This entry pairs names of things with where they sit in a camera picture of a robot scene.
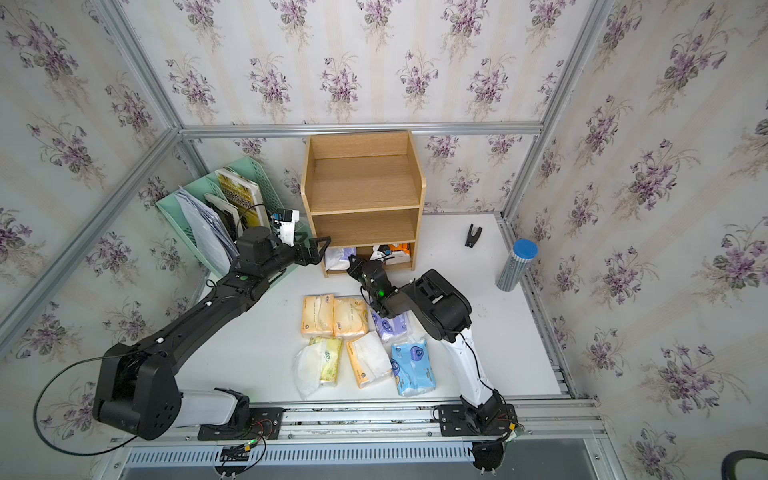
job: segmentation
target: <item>plastic packaging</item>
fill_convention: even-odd
[[[333,295],[304,297],[301,314],[301,336],[333,336]]]
[[[326,270],[346,270],[349,268],[349,256],[356,255],[355,247],[328,248],[326,250]]]
[[[230,271],[230,258],[218,240],[214,229],[202,218],[200,212],[184,196],[178,195],[179,207],[190,224],[192,236],[200,253],[220,272]]]
[[[371,318],[376,332],[383,343],[392,342],[408,333],[408,313],[401,313],[393,319],[386,319],[379,316],[376,311],[371,310]]]
[[[392,374],[400,396],[421,395],[437,388],[425,339],[392,345]]]
[[[346,349],[359,388],[370,386],[392,376],[392,363],[376,332],[367,333],[357,340],[347,342]]]
[[[341,296],[333,301],[333,336],[353,339],[368,333],[368,307],[361,296]]]
[[[336,381],[339,379],[341,347],[344,341],[342,339],[316,336],[310,340],[310,345],[316,343],[325,343],[326,346],[325,351],[323,352],[323,367],[320,371],[320,385],[336,386]]]
[[[302,400],[320,388],[325,351],[325,342],[315,343],[302,348],[293,360],[293,381]]]

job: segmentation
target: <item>black cable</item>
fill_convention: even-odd
[[[38,395],[38,399],[37,399],[37,400],[35,400],[35,407],[34,407],[34,408],[33,408],[33,410],[32,410],[32,421],[33,421],[33,423],[34,423],[34,426],[35,426],[35,433],[37,433],[37,434],[38,434],[38,437],[40,437],[40,440],[42,440],[42,442],[43,442],[43,443],[45,443],[47,446],[49,446],[49,447],[51,447],[52,449],[54,449],[56,452],[59,452],[59,453],[64,453],[64,454],[66,454],[66,455],[73,455],[73,456],[75,456],[75,457],[95,457],[96,455],[103,455],[104,453],[113,452],[113,451],[115,451],[115,450],[119,449],[120,447],[122,447],[122,446],[125,446],[125,445],[126,445],[126,444],[128,444],[129,442],[133,442],[133,441],[134,441],[134,440],[137,438],[137,436],[136,436],[136,435],[134,435],[134,437],[133,437],[133,438],[131,438],[131,439],[128,439],[128,440],[126,440],[125,442],[122,442],[120,445],[118,445],[118,446],[116,446],[116,447],[112,447],[111,449],[102,450],[102,451],[100,451],[100,452],[93,452],[93,453],[78,453],[78,452],[69,452],[68,450],[60,449],[60,448],[59,448],[59,447],[57,447],[56,445],[54,445],[54,444],[50,443],[50,442],[48,441],[48,439],[47,439],[47,438],[45,438],[45,437],[43,436],[43,433],[41,432],[41,430],[40,430],[40,427],[38,426],[38,407],[40,406],[40,400],[42,400],[42,398],[43,398],[43,395],[45,394],[45,391],[46,391],[46,390],[48,390],[48,387],[49,387],[49,386],[51,386],[51,384],[52,384],[52,383],[53,383],[53,382],[54,382],[54,381],[55,381],[55,380],[56,380],[56,379],[57,379],[59,376],[61,376],[61,374],[62,374],[62,373],[66,372],[67,370],[69,370],[69,369],[70,369],[70,368],[72,368],[73,366],[76,366],[76,365],[80,365],[81,363],[94,362],[95,360],[105,360],[105,359],[118,359],[118,358],[120,358],[120,357],[122,357],[122,356],[126,356],[126,355],[132,355],[132,354],[134,354],[134,353],[139,353],[139,352],[138,352],[138,351],[136,351],[136,352],[128,352],[128,353],[122,353],[122,354],[120,354],[120,355],[112,355],[112,356],[97,356],[97,357],[94,357],[94,358],[92,358],[92,359],[80,360],[79,362],[75,362],[75,363],[71,364],[70,366],[68,366],[68,367],[64,368],[62,371],[60,371],[59,373],[57,373],[57,374],[56,374],[56,375],[55,375],[55,376],[54,376],[52,379],[50,379],[50,380],[48,381],[48,383],[46,383],[46,384],[45,384],[45,386],[43,387],[43,390],[42,390],[42,391],[40,391],[40,395]]]
[[[240,215],[240,218],[237,219],[237,225],[235,225],[235,233],[237,232],[237,229],[240,227],[240,222],[243,221],[243,217],[245,217],[245,214],[248,213],[248,210],[251,210],[252,208],[256,208],[256,207],[264,207],[264,210],[266,210],[266,205],[265,204],[255,204],[255,205],[251,205],[250,207],[245,209],[243,214]]]
[[[261,456],[260,456],[260,457],[259,457],[259,459],[258,459],[258,460],[256,460],[256,461],[255,461],[253,464],[251,464],[251,465],[248,465],[248,466],[246,467],[246,469],[245,469],[245,470],[243,470],[242,472],[240,472],[240,474],[241,474],[241,475],[242,475],[243,473],[245,473],[245,472],[247,472],[247,471],[251,470],[253,467],[255,467],[255,466],[256,466],[256,464],[257,464],[257,463],[261,462],[261,459],[262,459],[262,458],[264,458],[264,456],[265,456],[265,454],[266,454],[266,439],[264,438],[264,436],[263,436],[263,435],[261,436],[261,441],[262,441],[262,442],[264,442],[264,450],[262,450],[262,451],[261,451]]]

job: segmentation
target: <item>wooden shelf board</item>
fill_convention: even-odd
[[[407,155],[315,160],[312,215],[420,207]]]
[[[413,210],[313,217],[318,237],[331,237],[331,247],[366,247],[382,243],[414,243]]]

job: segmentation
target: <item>purple flower pattern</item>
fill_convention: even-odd
[[[502,192],[501,197],[499,198],[498,202],[503,205],[507,202],[507,198],[509,197],[509,194],[512,192],[512,185],[515,184],[515,176],[517,174],[512,174],[511,177],[509,177],[507,180],[504,180],[504,183],[499,188],[499,191]]]
[[[558,60],[554,70],[549,72],[541,81],[541,87],[537,92],[544,94],[544,98],[536,102],[536,106],[533,109],[533,115],[540,117],[546,111],[547,105],[549,105],[549,99],[554,94],[554,87],[558,84],[558,78],[560,77],[560,70],[563,68],[565,60]]]
[[[149,177],[147,183],[139,189],[139,200],[144,205],[145,210],[154,209],[155,204],[170,195],[165,187],[165,180],[157,175]]]
[[[187,111],[191,115],[195,115],[204,124],[213,123],[216,111],[211,105],[216,103],[216,99],[211,92],[214,88],[195,68],[197,57],[185,55],[181,62],[169,59],[165,63],[171,68],[167,77],[171,84],[170,90],[186,98]]]
[[[265,137],[235,138],[232,140],[232,143],[240,147],[240,150],[245,155],[253,158],[259,163],[263,161],[263,158],[261,157],[261,147],[264,142],[266,142]]]
[[[366,13],[363,17],[366,24],[362,26],[362,29],[366,31],[366,41],[375,39],[377,51],[386,45],[387,38],[389,38],[387,28],[391,28],[389,25],[389,14],[392,13],[392,7],[395,2],[400,3],[401,1],[357,0],[358,8]]]
[[[468,167],[459,167],[453,177],[448,179],[454,200],[464,201],[469,191],[480,183],[480,177]]]
[[[176,319],[189,308],[190,300],[185,296],[179,296],[178,290],[174,291],[171,306],[165,309],[165,316]]]
[[[475,198],[470,207],[467,207],[468,212],[492,212],[496,210],[493,204],[489,204],[484,198]]]
[[[584,225],[595,225],[600,220],[598,213],[603,210],[603,206],[598,203],[599,196],[598,188],[593,182],[576,192],[574,207],[565,221],[566,225],[570,225],[566,235],[570,238],[578,237]]]
[[[296,198],[301,197],[301,174],[295,168],[283,169],[283,186]]]
[[[17,223],[13,209],[0,207],[0,279],[8,285],[15,285],[18,276],[36,278],[48,258],[40,253],[45,241],[31,243],[32,228]]]
[[[605,104],[594,110],[594,114],[587,120],[589,134],[583,137],[577,146],[578,156],[575,164],[579,168],[588,164],[594,165],[593,156],[602,155],[606,146],[614,143],[614,135],[619,131],[619,118],[622,114],[632,111],[628,103],[629,100],[624,100],[616,104],[616,98],[608,95]]]
[[[451,28],[442,36],[442,51],[449,52],[450,62],[462,60],[467,50],[474,48],[472,36],[480,35],[480,21],[488,16],[488,0],[445,0],[448,5],[442,19],[451,22]]]
[[[598,52],[595,60],[600,64],[594,71],[604,70],[611,63],[611,59],[616,54],[616,47],[629,31],[637,30],[643,17],[640,15],[643,9],[641,0],[623,0],[617,3],[611,9],[608,20],[605,22],[606,32],[603,34],[602,41],[598,45]]]
[[[455,135],[432,135],[427,141],[426,148],[432,151],[432,156],[427,160],[427,165],[432,172],[442,171],[451,164],[449,158],[456,156],[458,137]]]
[[[101,322],[104,329],[112,332],[112,345],[115,343],[136,342],[154,331],[141,315],[141,304],[128,298],[120,309],[107,312],[107,319]]]
[[[634,182],[622,185],[614,195],[619,199],[614,214],[620,213],[622,220],[633,215],[639,220],[641,207],[650,212],[656,207],[657,200],[669,200],[672,188],[677,185],[680,164],[686,162],[692,167],[694,163],[700,163],[691,154],[692,149],[672,152],[672,142],[665,138],[655,152],[644,152],[642,160],[630,165]]]
[[[402,95],[406,100],[406,107],[412,105],[414,107],[413,113],[421,110],[427,104],[429,82],[437,80],[438,76],[438,69],[435,68],[436,61],[437,58],[427,58],[418,49],[416,55],[408,50],[406,66],[397,71],[400,82],[406,86],[406,92]]]
[[[214,25],[214,2],[221,3],[221,0],[173,0],[179,10],[187,13],[197,40],[207,41],[211,51],[221,46],[219,28]]]
[[[19,5],[20,2],[11,8],[0,5],[0,20],[13,28],[6,32],[8,43],[19,50],[18,57],[24,68],[40,67],[45,72],[46,85],[62,105],[69,100],[82,110],[82,104],[88,103],[88,92],[84,88],[88,80],[74,73],[80,65],[69,53],[69,41],[52,25]]]
[[[549,177],[560,171],[563,164],[563,156],[560,154],[560,144],[557,138],[552,139],[551,145],[547,146],[541,155],[541,164],[538,166],[538,185],[536,188],[542,188],[549,182]]]
[[[553,316],[549,320],[549,324],[552,327],[554,333],[554,340],[560,346],[560,349],[567,349],[569,343],[575,343],[573,330],[569,329],[565,325],[565,318],[562,315],[559,317]]]
[[[768,227],[768,217],[761,218],[752,227],[726,225],[728,233],[720,241],[720,247],[725,250],[724,254],[715,256],[712,263],[704,257],[704,269],[692,275],[706,280],[712,286],[694,295],[704,297],[713,305],[719,300],[730,306],[729,294],[741,300],[741,290],[744,287],[757,288],[761,284],[768,285],[768,253],[765,240],[760,239],[768,229],[763,227]]]
[[[64,121],[64,118],[57,124],[51,118],[38,120],[40,123],[37,125],[27,124],[27,129],[32,137],[40,142],[40,160],[48,160],[57,167],[66,165],[67,169],[75,174],[73,180],[82,182],[88,189],[98,186],[104,190],[107,176],[104,174],[104,168],[95,163],[98,159],[92,158],[88,153],[83,140],[88,136],[85,130]]]
[[[576,255],[571,255],[568,258],[561,258],[558,264],[558,272],[554,275],[552,286],[555,291],[552,292],[552,296],[559,299],[566,292],[579,293],[579,285],[583,285],[584,281],[581,275],[578,274],[581,268],[581,262],[576,260]]]
[[[47,415],[38,420],[42,429],[52,430],[62,440],[80,433],[90,436],[100,425],[93,418],[95,390],[95,382],[72,385],[66,399],[59,399],[45,408]]]
[[[33,353],[45,357],[45,362],[56,360],[64,362],[64,354],[68,349],[80,352],[82,338],[79,329],[65,328],[58,314],[54,313],[59,305],[48,302],[43,314],[13,346],[15,358],[28,359]]]
[[[544,207],[541,212],[536,213],[536,219],[533,225],[533,240],[534,242],[541,244],[544,240],[552,238],[552,223],[550,219],[552,215],[549,213],[549,208]]]
[[[283,23],[280,28],[285,32],[286,41],[296,38],[298,50],[309,45],[310,26],[306,24],[306,7],[309,2],[315,0],[279,0],[272,2],[272,8],[280,12],[280,21]]]
[[[664,75],[656,80],[656,88],[649,98],[658,98],[659,104],[651,113],[664,113],[668,108],[676,108],[676,97],[684,96],[684,88],[694,78],[709,67],[717,70],[728,52],[724,49],[729,34],[733,29],[723,29],[723,24],[730,18],[727,5],[720,14],[714,12],[714,2],[697,16],[694,26],[679,35],[675,35],[675,44],[670,52],[672,65]]]
[[[360,87],[357,75],[352,70],[352,63],[356,59],[357,55],[349,53],[342,55],[338,62],[335,58],[327,57],[325,64],[328,68],[320,75],[323,79],[320,90],[331,94],[328,113],[334,114],[339,123],[348,121],[355,111],[352,104],[357,101],[357,89]]]
[[[768,3],[766,3],[766,11],[768,12]],[[766,110],[768,110],[768,101],[766,102]],[[745,167],[731,172],[729,176],[747,175],[756,180],[757,174],[761,170],[768,170],[768,118],[757,122],[755,133],[747,133],[745,130],[741,134],[741,140],[742,143],[736,146],[728,154],[728,157],[741,154],[743,156],[754,155],[754,159],[750,160]]]
[[[509,159],[509,149],[512,145],[522,141],[522,135],[489,135],[488,145],[491,146],[491,152],[488,154],[488,162],[492,162],[493,167],[503,164]]]
[[[150,147],[157,129],[150,125],[152,115],[147,110],[147,102],[125,84],[127,75],[127,72],[119,74],[114,85],[107,85],[104,91],[112,100],[111,111],[118,117],[120,126],[130,125],[134,140],[143,147]]]
[[[445,212],[445,200],[435,200],[433,202],[424,202],[425,214],[442,214]]]
[[[648,475],[658,480],[687,480],[683,463],[684,453],[677,450],[674,433],[657,433],[650,425],[640,430],[640,440],[624,444],[629,453],[627,459],[631,471],[638,475]]]
[[[472,81],[467,91],[475,94],[475,97],[467,103],[467,113],[472,114],[474,121],[483,121],[488,114],[495,111],[494,103],[502,101],[502,92],[509,88],[509,79],[504,71],[504,65],[512,61],[511,55],[502,55],[497,61],[483,58],[480,61],[481,70],[472,75]]]
[[[525,43],[534,44],[533,51],[546,47],[555,30],[554,22],[568,5],[575,5],[576,0],[531,0],[528,6],[534,13],[531,26],[525,27],[528,37]]]
[[[544,289],[544,274],[541,272],[541,269],[540,258],[537,258],[528,265],[528,276],[531,277],[531,282],[533,282],[539,292]]]
[[[85,257],[85,264],[93,269],[96,276],[109,272],[112,281],[118,286],[123,286],[123,282],[136,284],[136,259],[130,258],[132,250],[123,242],[122,235],[107,232],[107,235],[96,243],[94,250],[91,255]]]
[[[750,401],[740,379],[714,369],[715,355],[706,345],[692,352],[685,345],[674,343],[669,349],[661,347],[661,355],[666,359],[662,366],[650,363],[641,367],[648,372],[641,386],[652,392],[649,400],[663,403],[670,414],[698,410],[705,411],[709,418],[726,389],[732,390],[737,399],[743,396]],[[672,409],[673,404],[680,410]]]
[[[165,237],[159,242],[153,241],[154,246],[149,249],[149,253],[155,259],[157,270],[167,270],[178,277],[182,277],[182,274],[187,272],[187,265],[181,259],[176,243],[177,241],[173,237]]]
[[[286,104],[290,102],[288,95],[287,78],[277,68],[277,64],[283,57],[279,55],[267,55],[264,61],[259,58],[251,58],[250,64],[250,90],[261,94],[261,111],[269,114],[272,123],[283,123],[286,112],[289,112]]]
[[[624,351],[624,339],[619,336],[617,329],[608,329],[604,332],[597,327],[593,343],[587,345],[583,355],[585,358],[584,367],[590,375],[601,372],[601,370],[613,371],[616,378],[624,376],[624,367],[627,366],[627,360],[622,355]]]
[[[629,299],[634,302],[641,291],[641,281],[646,275],[658,280],[659,276],[654,270],[656,266],[638,261],[639,256],[634,247],[629,247],[626,253],[616,252],[612,257],[605,259],[608,271],[592,279],[592,283],[597,285],[591,296],[596,297],[598,305],[607,305],[613,309],[614,301],[617,305],[623,305]]]

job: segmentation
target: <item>wooden shelf compartment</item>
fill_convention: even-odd
[[[395,263],[394,265],[387,265],[384,264],[384,270],[392,271],[392,270],[412,270],[412,260],[413,260],[413,253],[415,248],[415,243],[411,243],[411,260],[408,262],[403,263]],[[357,247],[357,255],[359,257],[363,257],[366,260],[369,260],[371,257],[371,254],[373,253],[373,245],[367,246],[367,247]],[[346,275],[346,270],[326,270],[326,276],[328,275]]]
[[[367,247],[416,242],[419,208],[313,217],[315,235],[331,237],[330,246]]]
[[[312,215],[419,208],[425,179],[408,132],[316,135],[302,195]]]

